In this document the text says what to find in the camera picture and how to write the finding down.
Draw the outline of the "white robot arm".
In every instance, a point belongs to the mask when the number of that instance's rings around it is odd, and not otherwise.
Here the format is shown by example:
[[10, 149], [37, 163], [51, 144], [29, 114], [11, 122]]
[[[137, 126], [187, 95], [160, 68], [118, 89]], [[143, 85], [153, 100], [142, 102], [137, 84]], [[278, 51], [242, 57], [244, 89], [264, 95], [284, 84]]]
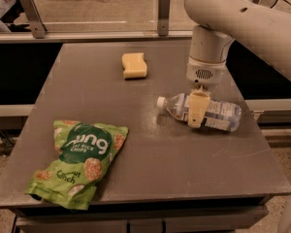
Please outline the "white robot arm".
[[197, 86], [221, 80], [236, 40], [291, 82], [291, 15], [251, 0], [184, 0], [193, 28], [186, 77]]

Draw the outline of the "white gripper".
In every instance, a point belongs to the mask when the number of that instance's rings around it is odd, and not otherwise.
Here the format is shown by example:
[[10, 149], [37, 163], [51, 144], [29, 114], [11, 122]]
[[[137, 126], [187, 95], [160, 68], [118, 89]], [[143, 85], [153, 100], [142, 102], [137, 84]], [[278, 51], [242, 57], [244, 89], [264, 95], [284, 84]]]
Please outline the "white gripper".
[[[225, 71], [225, 63], [188, 59], [186, 78], [194, 85], [218, 85]], [[199, 128], [210, 103], [210, 96], [202, 89], [194, 89], [188, 96], [188, 125]]]

